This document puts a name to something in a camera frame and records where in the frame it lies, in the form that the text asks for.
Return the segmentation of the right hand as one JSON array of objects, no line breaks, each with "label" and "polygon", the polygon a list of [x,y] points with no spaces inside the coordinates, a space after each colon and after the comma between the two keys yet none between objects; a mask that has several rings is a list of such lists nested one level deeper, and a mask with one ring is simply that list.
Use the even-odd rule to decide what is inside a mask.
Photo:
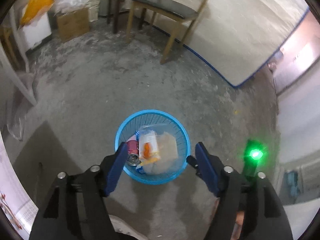
[{"label": "right hand", "polygon": [[244,211],[237,212],[234,229],[231,235],[231,240],[238,240],[240,238],[244,217],[245,217]]}]

